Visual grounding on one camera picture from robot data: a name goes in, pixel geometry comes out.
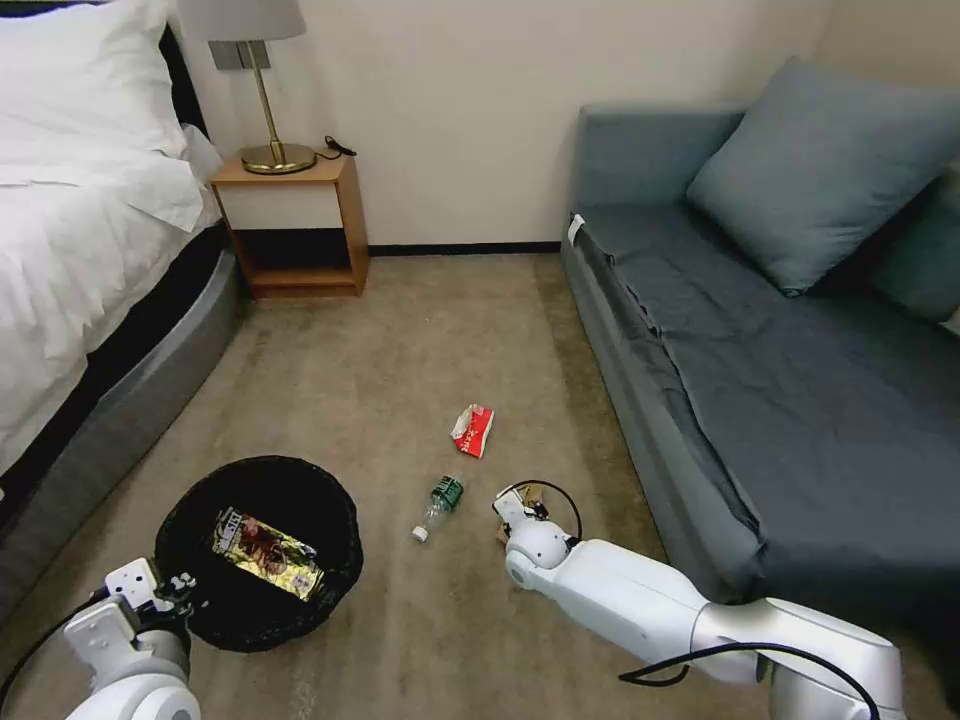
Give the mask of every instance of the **nightstand shelf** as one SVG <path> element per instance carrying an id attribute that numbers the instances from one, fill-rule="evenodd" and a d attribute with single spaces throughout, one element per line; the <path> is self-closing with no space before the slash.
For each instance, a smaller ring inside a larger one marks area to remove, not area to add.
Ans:
<path id="1" fill-rule="evenodd" d="M 211 180 L 255 298 L 360 295 L 367 232 L 353 158 L 255 175 L 239 158 Z"/>

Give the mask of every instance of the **trash can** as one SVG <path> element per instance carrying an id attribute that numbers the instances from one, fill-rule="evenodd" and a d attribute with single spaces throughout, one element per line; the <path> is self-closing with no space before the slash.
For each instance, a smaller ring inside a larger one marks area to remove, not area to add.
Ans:
<path id="1" fill-rule="evenodd" d="M 363 550 L 353 500 L 326 470 L 283 456 L 224 465 L 170 511 L 154 557 L 197 580 L 187 626 L 223 650 L 270 650 L 320 625 Z"/>

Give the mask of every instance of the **snack wrapper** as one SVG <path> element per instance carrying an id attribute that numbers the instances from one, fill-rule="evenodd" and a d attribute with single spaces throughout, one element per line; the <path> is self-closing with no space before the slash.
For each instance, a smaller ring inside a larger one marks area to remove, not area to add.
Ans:
<path id="1" fill-rule="evenodd" d="M 232 507 L 220 513 L 213 551 L 251 575 L 306 602 L 320 586 L 317 551 Z"/>
<path id="2" fill-rule="evenodd" d="M 460 452 L 480 458 L 483 457 L 492 425 L 493 410 L 474 403 L 460 413 L 450 437 Z"/>

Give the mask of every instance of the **carpet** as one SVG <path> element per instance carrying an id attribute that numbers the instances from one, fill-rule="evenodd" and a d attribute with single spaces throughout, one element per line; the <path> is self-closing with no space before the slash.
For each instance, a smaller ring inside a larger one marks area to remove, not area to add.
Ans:
<path id="1" fill-rule="evenodd" d="M 496 419 L 482 460 L 449 438 L 471 402 Z M 311 635 L 238 655 L 195 642 L 191 687 L 211 719 L 766 717 L 764 687 L 691 673 L 664 690 L 619 683 L 626 653 L 517 589 L 494 540 L 494 494 L 566 488 L 585 534 L 664 559 L 555 255 L 381 258 L 359 299 L 258 303 L 223 360 L 0 630 L 0 671 L 106 571 L 149 553 L 179 497 L 218 466 L 303 457 L 353 496 L 366 562 Z M 433 483 L 460 507 L 426 545 L 409 537 Z M 554 519 L 573 527 L 561 500 Z M 908 711 L 951 715 L 906 652 Z M 11 719 L 63 718 L 86 675 L 61 641 L 22 675 Z"/>

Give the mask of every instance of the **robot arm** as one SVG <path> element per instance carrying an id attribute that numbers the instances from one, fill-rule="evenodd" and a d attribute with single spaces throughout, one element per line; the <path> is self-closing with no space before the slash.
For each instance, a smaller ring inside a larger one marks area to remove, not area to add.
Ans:
<path id="1" fill-rule="evenodd" d="M 646 663 L 731 643 L 786 646 L 849 674 L 878 706 L 877 720 L 905 718 L 900 654 L 879 635 L 783 600 L 716 605 L 668 565 L 603 540 L 571 538 L 545 512 L 525 508 L 516 490 L 501 493 L 494 510 L 507 528 L 510 577 Z M 768 663 L 774 720 L 871 717 L 860 693 L 835 672 L 787 652 L 730 651 L 692 664 L 723 682 L 751 684 Z"/>
<path id="2" fill-rule="evenodd" d="M 93 671 L 91 696 L 67 720 L 200 720 L 186 684 L 190 662 L 180 629 L 194 584 L 186 575 L 173 578 L 161 597 L 145 558 L 107 575 L 108 597 L 63 630 Z"/>

